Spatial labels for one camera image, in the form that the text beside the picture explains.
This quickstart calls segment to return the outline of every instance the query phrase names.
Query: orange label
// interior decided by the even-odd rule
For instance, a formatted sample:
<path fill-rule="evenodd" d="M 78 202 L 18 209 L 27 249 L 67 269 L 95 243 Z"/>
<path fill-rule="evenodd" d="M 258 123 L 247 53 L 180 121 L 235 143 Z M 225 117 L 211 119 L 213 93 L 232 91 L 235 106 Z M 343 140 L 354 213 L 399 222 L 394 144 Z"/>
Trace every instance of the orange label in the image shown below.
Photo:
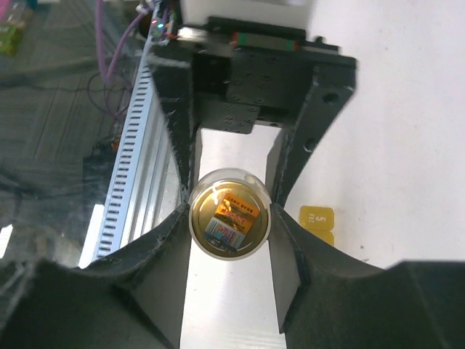
<path fill-rule="evenodd" d="M 215 217 L 244 235 L 258 217 L 260 210 L 236 195 L 227 193 L 215 211 Z"/>

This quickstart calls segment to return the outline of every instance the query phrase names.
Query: jar lid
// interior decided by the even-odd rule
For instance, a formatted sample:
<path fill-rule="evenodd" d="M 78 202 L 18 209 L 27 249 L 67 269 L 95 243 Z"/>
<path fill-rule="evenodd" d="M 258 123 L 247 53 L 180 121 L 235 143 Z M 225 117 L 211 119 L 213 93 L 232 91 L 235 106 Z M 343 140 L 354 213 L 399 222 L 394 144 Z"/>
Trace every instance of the jar lid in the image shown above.
<path fill-rule="evenodd" d="M 238 260 L 255 253 L 270 233 L 269 197 L 264 197 L 261 188 L 255 188 L 250 180 L 202 184 L 189 215 L 190 232 L 197 245 L 221 260 Z"/>

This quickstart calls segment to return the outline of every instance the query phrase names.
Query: green object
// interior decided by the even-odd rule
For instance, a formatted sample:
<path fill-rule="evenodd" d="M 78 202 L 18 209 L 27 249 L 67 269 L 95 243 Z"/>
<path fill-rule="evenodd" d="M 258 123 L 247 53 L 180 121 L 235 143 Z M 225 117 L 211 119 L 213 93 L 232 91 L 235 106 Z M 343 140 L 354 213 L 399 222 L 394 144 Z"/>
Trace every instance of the green object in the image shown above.
<path fill-rule="evenodd" d="M 0 55 L 16 55 L 21 40 L 23 40 L 23 30 L 16 25 L 0 23 Z"/>

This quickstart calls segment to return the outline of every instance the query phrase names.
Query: black 3d-printed bracket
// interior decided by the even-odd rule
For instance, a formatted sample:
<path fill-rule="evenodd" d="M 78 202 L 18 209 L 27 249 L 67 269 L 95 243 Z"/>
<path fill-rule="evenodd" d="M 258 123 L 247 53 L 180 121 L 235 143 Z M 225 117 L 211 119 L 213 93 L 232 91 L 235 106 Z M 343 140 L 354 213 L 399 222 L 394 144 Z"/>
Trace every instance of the black 3d-printed bracket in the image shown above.
<path fill-rule="evenodd" d="M 43 260 L 3 265 L 0 348 L 178 348 L 198 130 L 249 133 L 253 124 L 281 127 L 266 184 L 276 330 L 286 334 L 288 348 L 460 348 L 463 263 L 404 262 L 380 270 L 327 245 L 283 209 L 355 90 L 355 59 L 289 28 L 211 18 L 191 29 L 198 35 L 151 52 L 185 202 L 86 270 Z"/>

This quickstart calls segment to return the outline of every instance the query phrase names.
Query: screw hole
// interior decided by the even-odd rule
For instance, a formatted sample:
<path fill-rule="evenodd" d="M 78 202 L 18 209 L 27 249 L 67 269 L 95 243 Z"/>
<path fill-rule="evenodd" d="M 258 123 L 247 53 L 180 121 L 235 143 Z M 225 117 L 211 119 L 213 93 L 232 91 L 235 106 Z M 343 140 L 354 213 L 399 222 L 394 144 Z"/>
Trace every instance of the screw hole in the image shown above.
<path fill-rule="evenodd" d="M 323 102 L 326 104 L 335 104 L 339 100 L 339 95 L 337 93 L 327 93 L 323 96 Z"/>
<path fill-rule="evenodd" d="M 311 153 L 315 149 L 316 145 L 317 145 L 317 142 L 315 138 L 307 138 L 307 140 L 304 143 L 304 149 L 306 152 Z"/>

